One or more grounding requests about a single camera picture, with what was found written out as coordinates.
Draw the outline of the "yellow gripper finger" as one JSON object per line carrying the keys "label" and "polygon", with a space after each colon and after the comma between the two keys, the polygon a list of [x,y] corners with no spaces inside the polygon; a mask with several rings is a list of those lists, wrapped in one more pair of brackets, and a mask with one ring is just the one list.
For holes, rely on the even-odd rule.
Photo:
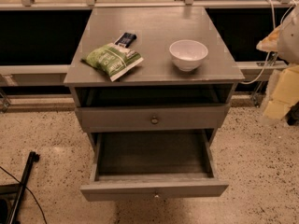
{"label": "yellow gripper finger", "polygon": [[281,120],[299,102],[299,65],[279,71],[269,78],[261,110],[265,119]]}
{"label": "yellow gripper finger", "polygon": [[276,27],[267,37],[261,40],[256,49],[264,52],[279,52],[278,42],[281,35],[281,26]]}

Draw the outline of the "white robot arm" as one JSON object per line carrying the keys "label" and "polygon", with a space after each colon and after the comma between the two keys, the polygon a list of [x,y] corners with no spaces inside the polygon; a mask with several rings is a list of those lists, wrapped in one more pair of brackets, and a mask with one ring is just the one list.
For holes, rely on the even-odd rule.
{"label": "white robot arm", "polygon": [[268,119],[283,119],[299,102],[299,6],[261,40],[256,49],[274,51],[289,64],[283,71],[275,71],[270,78],[269,100],[263,106],[263,115]]}

